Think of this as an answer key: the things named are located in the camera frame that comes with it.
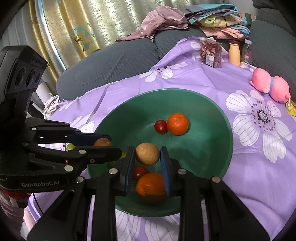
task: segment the white flower print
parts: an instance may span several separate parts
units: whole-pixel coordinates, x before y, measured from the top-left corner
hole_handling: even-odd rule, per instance
[[[63,110],[63,109],[68,109],[72,104],[74,103],[74,100],[70,101],[68,104],[64,104],[59,111]]]
[[[292,134],[288,127],[277,119],[281,117],[281,111],[272,101],[265,103],[262,95],[255,90],[251,90],[250,97],[237,90],[226,99],[226,106],[229,110],[241,113],[234,118],[232,129],[243,146],[255,144],[262,132],[266,158],[275,163],[277,157],[285,157],[286,146],[282,138],[290,141]]]
[[[141,217],[116,210],[116,228],[118,240],[134,241],[140,233]]]
[[[93,133],[94,132],[94,121],[87,123],[86,125],[80,128],[81,132]]]
[[[177,241],[179,222],[174,216],[147,218],[145,232],[149,241]]]
[[[192,40],[190,43],[190,46],[194,49],[197,50],[198,52],[193,52],[192,53],[192,59],[195,61],[195,59],[200,59],[200,41],[199,40]]]
[[[80,129],[82,126],[87,124],[87,121],[88,121],[89,117],[91,116],[91,114],[92,114],[92,112],[83,118],[82,118],[82,116],[77,117],[73,122],[70,123],[70,127]]]
[[[174,64],[171,66],[166,66],[163,68],[157,68],[157,69],[153,69],[150,70],[146,73],[140,74],[140,78],[146,77],[145,82],[152,82],[156,79],[156,76],[160,73],[161,77],[163,79],[171,79],[173,77],[173,71],[172,69],[181,69],[183,67],[187,66],[187,64],[185,62],[182,62],[180,64]]]

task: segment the folded clothes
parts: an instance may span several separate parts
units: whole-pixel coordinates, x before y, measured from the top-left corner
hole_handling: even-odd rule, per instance
[[[201,31],[205,33],[207,37],[214,36],[217,39],[245,39],[245,35],[242,34],[239,30],[230,28],[230,27],[202,27],[200,26]]]
[[[248,28],[250,28],[252,22],[256,20],[256,16],[252,15],[252,14],[249,14],[249,13],[236,13],[234,15],[237,16],[237,17],[240,17],[241,19],[243,19],[246,22],[246,24],[241,23],[241,25],[244,25],[244,26],[246,26]]]
[[[184,15],[177,8],[158,6],[145,17],[141,24],[141,30],[126,37],[120,37],[116,42],[141,38],[149,38],[151,41],[154,41],[156,30],[186,29],[188,24]]]
[[[220,17],[237,13],[238,9],[234,4],[198,4],[184,6],[181,11],[185,13],[188,22],[193,24],[211,15]]]
[[[243,25],[243,26],[247,26],[248,22],[247,22],[247,20],[245,18],[240,17],[238,14],[232,14],[232,16],[241,21],[238,24]]]
[[[243,25],[240,25],[240,24],[234,24],[234,25],[231,25],[229,27],[232,28],[232,29],[240,31],[246,37],[250,36],[250,30],[246,26],[243,26]]]
[[[240,19],[239,17],[232,14],[221,17],[215,17],[211,15],[200,21],[196,21],[195,24],[203,27],[227,27],[234,24],[240,24],[242,21],[245,22],[245,20]]]

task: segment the orange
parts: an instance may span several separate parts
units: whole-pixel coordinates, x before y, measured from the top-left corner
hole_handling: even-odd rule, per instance
[[[174,113],[168,118],[167,127],[173,135],[183,135],[189,127],[188,118],[182,113]]]
[[[165,200],[167,194],[163,176],[153,172],[142,176],[137,182],[136,192],[144,202],[158,203]]]

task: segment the red cherry tomato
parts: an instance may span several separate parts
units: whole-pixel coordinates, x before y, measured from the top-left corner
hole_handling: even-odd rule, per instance
[[[168,131],[165,120],[158,120],[154,124],[154,129],[159,134],[165,134]]]
[[[148,174],[148,169],[144,166],[137,166],[133,169],[133,178],[138,181],[141,177]]]

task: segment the dried fruit package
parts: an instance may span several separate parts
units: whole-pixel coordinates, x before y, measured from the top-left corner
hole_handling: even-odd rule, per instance
[[[214,68],[221,67],[222,44],[216,41],[203,40],[200,45],[200,60]]]

